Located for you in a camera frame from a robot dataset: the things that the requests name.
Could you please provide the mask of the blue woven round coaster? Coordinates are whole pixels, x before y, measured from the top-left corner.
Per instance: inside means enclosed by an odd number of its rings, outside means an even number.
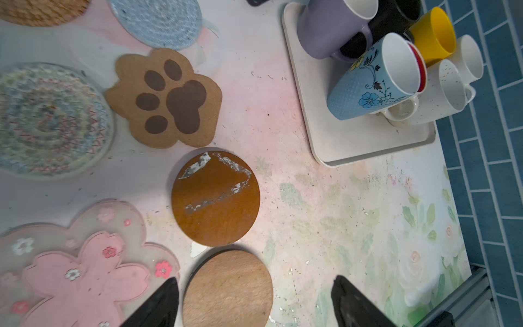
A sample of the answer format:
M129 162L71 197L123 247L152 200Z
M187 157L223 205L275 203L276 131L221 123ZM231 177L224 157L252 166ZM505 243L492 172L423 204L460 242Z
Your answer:
M154 49L186 49L202 31L197 1L112 0L108 4L129 34Z

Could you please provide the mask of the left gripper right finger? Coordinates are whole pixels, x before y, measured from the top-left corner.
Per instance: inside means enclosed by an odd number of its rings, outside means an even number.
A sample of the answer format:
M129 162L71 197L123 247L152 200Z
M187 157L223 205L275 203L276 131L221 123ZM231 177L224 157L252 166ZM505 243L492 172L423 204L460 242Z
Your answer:
M338 275L331 299L338 326L390 326L395 324L365 297L347 278Z

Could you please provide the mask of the lilac mug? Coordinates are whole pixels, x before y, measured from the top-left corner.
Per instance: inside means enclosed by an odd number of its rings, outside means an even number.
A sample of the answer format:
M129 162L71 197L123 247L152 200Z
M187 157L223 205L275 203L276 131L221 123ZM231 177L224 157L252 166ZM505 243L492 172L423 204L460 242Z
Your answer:
M378 9L378 0L309 1L298 19L300 44L311 57L325 59L361 33L369 49L373 45L369 22Z

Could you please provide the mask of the amber glossy round coaster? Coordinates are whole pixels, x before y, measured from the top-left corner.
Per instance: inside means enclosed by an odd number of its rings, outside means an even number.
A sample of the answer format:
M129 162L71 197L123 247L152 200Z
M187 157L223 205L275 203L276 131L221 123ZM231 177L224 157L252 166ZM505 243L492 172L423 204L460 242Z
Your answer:
M237 242L260 210L260 186L253 170L227 151L191 158L172 187L172 211L180 229L208 247Z

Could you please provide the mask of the tan rattan round coaster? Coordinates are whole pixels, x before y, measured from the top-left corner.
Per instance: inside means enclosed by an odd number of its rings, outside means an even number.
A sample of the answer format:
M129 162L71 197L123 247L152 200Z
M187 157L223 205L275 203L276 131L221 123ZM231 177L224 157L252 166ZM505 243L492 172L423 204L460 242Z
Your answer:
M29 27L54 27L82 16L89 0L1 0L1 20Z

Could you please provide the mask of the pale woven round coaster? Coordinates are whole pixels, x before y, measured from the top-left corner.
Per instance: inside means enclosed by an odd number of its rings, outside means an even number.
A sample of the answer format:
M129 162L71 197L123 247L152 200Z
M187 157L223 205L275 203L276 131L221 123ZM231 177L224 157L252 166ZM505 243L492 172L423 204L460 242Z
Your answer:
M1 171L34 181L73 177L109 151L116 123L99 89L67 67L1 70Z

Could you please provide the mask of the brown paw print coaster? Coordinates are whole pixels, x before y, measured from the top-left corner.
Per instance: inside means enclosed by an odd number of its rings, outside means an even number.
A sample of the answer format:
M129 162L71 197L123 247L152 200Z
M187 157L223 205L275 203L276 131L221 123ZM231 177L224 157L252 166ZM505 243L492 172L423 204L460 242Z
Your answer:
M105 92L108 105L129 123L132 136L155 149L178 141L205 147L215 137L223 99L219 85L194 72L171 49L123 55L115 63L117 83Z

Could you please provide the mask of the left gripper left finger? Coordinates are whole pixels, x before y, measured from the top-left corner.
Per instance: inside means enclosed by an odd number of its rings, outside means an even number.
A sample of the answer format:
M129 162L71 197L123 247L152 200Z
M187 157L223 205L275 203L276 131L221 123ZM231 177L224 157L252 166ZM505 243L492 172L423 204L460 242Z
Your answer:
M179 306L179 288L175 277L167 279L121 327L163 326L173 327Z

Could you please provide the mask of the pink flower coaster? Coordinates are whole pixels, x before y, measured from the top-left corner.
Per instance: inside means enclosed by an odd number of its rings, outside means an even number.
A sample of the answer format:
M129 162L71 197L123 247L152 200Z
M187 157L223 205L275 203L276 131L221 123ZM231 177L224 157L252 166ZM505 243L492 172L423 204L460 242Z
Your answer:
M72 224L1 235L2 326L120 326L165 281L180 277L166 247L146 240L131 204L105 200Z

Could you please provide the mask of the beige rectangular tray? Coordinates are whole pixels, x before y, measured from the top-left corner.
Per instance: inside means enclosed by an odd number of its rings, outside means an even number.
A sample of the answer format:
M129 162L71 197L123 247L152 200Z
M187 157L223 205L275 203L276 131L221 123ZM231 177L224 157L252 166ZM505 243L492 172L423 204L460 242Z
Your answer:
M327 107L328 92L349 64L317 60L305 52L297 34L304 9L300 3L288 3L282 26L313 157L333 168L433 143L437 136L434 122L396 128L381 114L346 121L335 118Z

